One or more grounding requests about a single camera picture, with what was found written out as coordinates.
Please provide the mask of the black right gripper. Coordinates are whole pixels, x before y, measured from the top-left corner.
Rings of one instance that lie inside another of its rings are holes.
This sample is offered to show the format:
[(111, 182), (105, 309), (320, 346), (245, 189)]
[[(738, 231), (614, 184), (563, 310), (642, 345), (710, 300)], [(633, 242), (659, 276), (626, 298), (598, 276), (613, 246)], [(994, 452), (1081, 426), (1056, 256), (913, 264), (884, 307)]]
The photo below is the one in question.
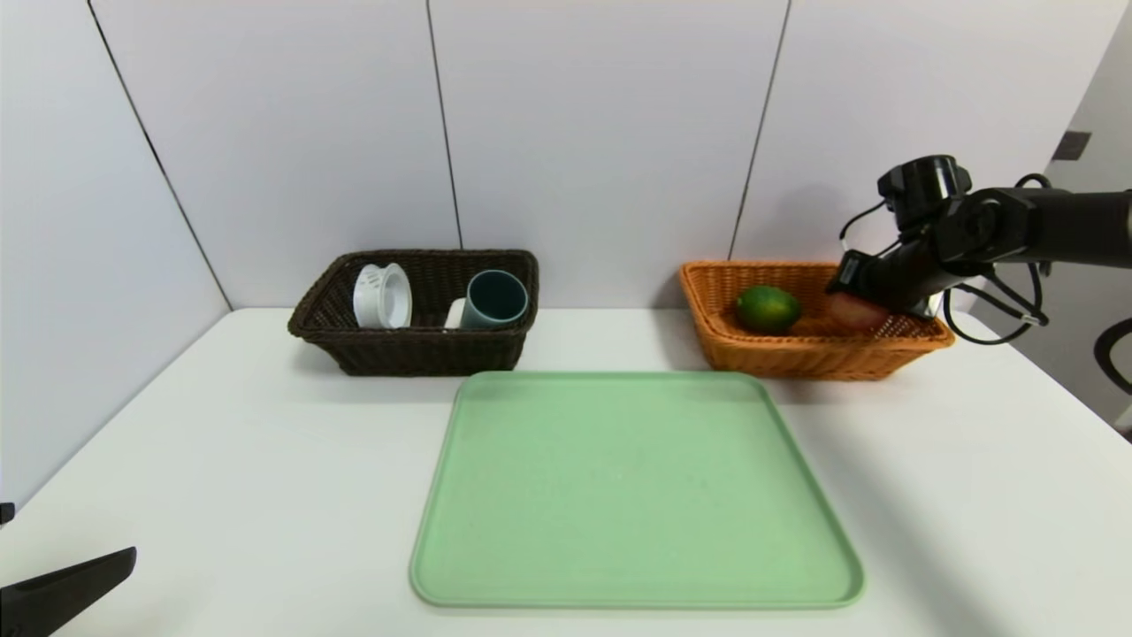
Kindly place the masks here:
[(937, 247), (914, 241), (881, 257), (850, 249), (826, 293), (852, 295), (891, 313), (925, 315), (929, 296), (937, 293)]

